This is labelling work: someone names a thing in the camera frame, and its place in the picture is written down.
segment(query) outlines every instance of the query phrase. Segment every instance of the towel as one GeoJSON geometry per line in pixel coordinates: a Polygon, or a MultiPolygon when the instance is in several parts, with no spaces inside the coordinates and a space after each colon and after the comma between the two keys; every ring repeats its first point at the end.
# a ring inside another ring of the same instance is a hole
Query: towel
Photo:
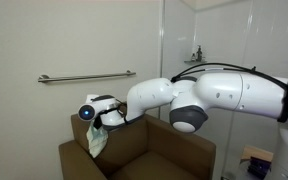
{"type": "Polygon", "coordinates": [[[94,121],[92,121],[86,136],[89,144],[89,152],[92,157],[95,158],[104,149],[107,142],[108,133],[103,129],[103,127],[96,129],[94,127],[94,121]]]}

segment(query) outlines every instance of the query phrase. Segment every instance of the grab bar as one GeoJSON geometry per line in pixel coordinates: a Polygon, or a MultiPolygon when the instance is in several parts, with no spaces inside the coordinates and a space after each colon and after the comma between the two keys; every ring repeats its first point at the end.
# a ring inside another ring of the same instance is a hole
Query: grab bar
{"type": "Polygon", "coordinates": [[[41,75],[38,78],[38,82],[48,83],[52,81],[69,81],[69,80],[78,80],[78,79],[94,79],[94,78],[107,78],[107,77],[117,77],[117,76],[131,76],[135,75],[136,72],[131,72],[129,70],[126,73],[116,73],[116,74],[102,74],[102,75],[90,75],[90,76],[72,76],[72,77],[56,77],[50,78],[48,75],[41,75]]]}

